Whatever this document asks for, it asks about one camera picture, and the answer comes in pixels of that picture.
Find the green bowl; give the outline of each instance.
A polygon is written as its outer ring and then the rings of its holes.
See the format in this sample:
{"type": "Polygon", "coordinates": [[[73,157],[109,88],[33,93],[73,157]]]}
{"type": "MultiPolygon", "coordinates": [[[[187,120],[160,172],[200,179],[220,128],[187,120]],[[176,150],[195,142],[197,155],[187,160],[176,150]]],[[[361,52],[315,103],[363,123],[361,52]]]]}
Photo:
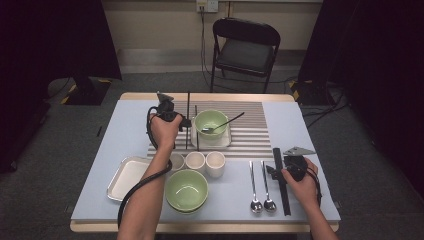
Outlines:
{"type": "Polygon", "coordinates": [[[227,130],[229,124],[225,124],[211,133],[202,132],[203,128],[215,128],[228,121],[228,117],[218,110],[205,110],[197,114],[194,118],[194,125],[199,136],[207,140],[220,139],[224,132],[227,130]]]}
{"type": "Polygon", "coordinates": [[[182,213],[199,209],[208,197],[208,182],[199,172],[184,169],[174,173],[165,184],[169,205],[182,213]]]}

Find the white cup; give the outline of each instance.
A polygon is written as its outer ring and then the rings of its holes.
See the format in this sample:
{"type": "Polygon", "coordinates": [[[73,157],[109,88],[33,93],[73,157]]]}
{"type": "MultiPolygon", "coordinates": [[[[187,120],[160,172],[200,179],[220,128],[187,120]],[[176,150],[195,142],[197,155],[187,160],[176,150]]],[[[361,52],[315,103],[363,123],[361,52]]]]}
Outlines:
{"type": "Polygon", "coordinates": [[[188,168],[205,174],[206,158],[201,152],[191,152],[186,156],[186,165],[188,168]]]}
{"type": "Polygon", "coordinates": [[[171,169],[172,173],[185,168],[185,159],[183,155],[178,153],[171,153],[171,156],[169,157],[169,159],[172,162],[172,169],[171,169]]]}
{"type": "Polygon", "coordinates": [[[206,156],[206,172],[213,178],[224,174],[225,156],[221,152],[210,152],[206,156]]]}

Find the person's right arm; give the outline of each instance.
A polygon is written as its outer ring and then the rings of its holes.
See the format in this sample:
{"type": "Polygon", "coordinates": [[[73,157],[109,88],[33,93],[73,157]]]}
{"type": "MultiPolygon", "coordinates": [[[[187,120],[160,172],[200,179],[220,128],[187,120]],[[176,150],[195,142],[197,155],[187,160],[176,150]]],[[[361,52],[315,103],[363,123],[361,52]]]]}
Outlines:
{"type": "MultiPolygon", "coordinates": [[[[308,163],[308,168],[318,173],[318,167],[309,159],[305,158],[305,160],[308,163]]],[[[306,174],[300,182],[296,182],[287,170],[282,169],[281,172],[308,216],[314,240],[339,239],[319,207],[315,181],[312,177],[306,174]]]]}

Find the spoon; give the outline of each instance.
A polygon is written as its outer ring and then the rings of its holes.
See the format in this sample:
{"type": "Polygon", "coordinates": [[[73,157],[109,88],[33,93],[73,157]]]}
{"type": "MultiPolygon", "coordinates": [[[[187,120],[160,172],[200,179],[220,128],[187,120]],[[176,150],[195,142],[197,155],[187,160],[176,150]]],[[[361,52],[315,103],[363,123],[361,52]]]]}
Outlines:
{"type": "Polygon", "coordinates": [[[269,198],[268,193],[268,184],[266,182],[266,174],[265,174],[265,164],[264,161],[261,161],[262,165],[262,174],[264,175],[264,183],[265,183],[265,191],[266,191],[266,200],[264,202],[264,207],[267,212],[275,212],[277,210],[277,205],[275,205],[274,201],[269,198]]]}
{"type": "Polygon", "coordinates": [[[255,190],[255,177],[253,176],[253,163],[252,161],[249,161],[250,163],[250,176],[252,177],[252,187],[253,187],[253,200],[250,203],[250,209],[254,213],[260,213],[262,212],[262,203],[258,201],[256,198],[256,190],[255,190]]]}
{"type": "Polygon", "coordinates": [[[204,133],[212,133],[213,131],[215,131],[215,129],[217,129],[217,128],[219,128],[219,127],[222,127],[222,126],[224,126],[225,124],[228,124],[228,123],[230,123],[230,122],[232,122],[232,121],[236,120],[237,118],[239,118],[239,117],[243,116],[243,114],[244,114],[244,112],[240,113],[240,114],[239,114],[239,115],[237,115],[235,118],[231,119],[231,120],[230,120],[230,121],[228,121],[228,122],[225,122],[225,123],[223,123],[223,124],[219,125],[218,127],[214,127],[214,128],[202,128],[202,132],[204,132],[204,133]]]}

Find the white tray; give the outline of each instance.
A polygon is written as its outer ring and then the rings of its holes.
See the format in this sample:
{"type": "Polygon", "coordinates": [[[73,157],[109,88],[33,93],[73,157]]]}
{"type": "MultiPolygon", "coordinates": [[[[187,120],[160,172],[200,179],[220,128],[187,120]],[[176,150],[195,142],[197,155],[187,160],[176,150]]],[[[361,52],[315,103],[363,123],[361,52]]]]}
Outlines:
{"type": "Polygon", "coordinates": [[[107,196],[122,201],[128,191],[140,181],[150,161],[141,157],[128,157],[122,160],[107,188],[107,196]]]}
{"type": "MultiPolygon", "coordinates": [[[[194,121],[191,121],[191,144],[197,147],[197,131],[194,121]]],[[[231,144],[231,126],[228,124],[227,130],[225,130],[222,138],[216,140],[203,139],[199,136],[199,148],[222,148],[228,147],[231,144]]]]}

